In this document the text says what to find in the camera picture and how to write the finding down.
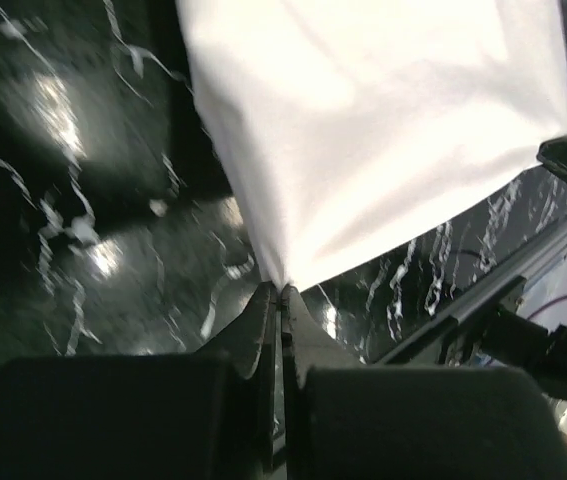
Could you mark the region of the white Coca-Cola t-shirt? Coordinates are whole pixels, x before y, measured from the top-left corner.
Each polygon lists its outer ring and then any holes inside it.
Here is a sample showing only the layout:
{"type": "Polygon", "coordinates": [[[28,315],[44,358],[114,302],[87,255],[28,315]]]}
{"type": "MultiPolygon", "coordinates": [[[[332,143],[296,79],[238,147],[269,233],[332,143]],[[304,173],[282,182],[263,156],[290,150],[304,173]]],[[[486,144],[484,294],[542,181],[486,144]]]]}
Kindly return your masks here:
{"type": "Polygon", "coordinates": [[[194,104],[260,272],[305,290],[567,138],[557,1],[181,1],[194,104]]]}

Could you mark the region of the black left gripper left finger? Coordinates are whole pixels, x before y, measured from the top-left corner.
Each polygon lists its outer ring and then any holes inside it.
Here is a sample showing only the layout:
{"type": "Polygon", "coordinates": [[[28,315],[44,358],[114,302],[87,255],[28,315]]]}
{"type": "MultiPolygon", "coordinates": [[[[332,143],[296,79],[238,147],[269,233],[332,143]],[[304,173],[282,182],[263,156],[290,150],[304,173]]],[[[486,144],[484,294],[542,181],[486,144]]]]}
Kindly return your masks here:
{"type": "Polygon", "coordinates": [[[189,354],[20,358],[0,368],[0,479],[263,479],[276,290],[189,354]]]}

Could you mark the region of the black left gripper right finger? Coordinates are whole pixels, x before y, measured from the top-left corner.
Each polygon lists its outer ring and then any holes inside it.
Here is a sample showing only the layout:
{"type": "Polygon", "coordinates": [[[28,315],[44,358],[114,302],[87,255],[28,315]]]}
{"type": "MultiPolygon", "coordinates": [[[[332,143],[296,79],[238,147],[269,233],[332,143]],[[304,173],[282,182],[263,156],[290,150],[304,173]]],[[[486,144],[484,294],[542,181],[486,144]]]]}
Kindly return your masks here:
{"type": "Polygon", "coordinates": [[[291,479],[567,479],[567,446],[518,369],[337,363],[294,287],[281,293],[291,479]]]}

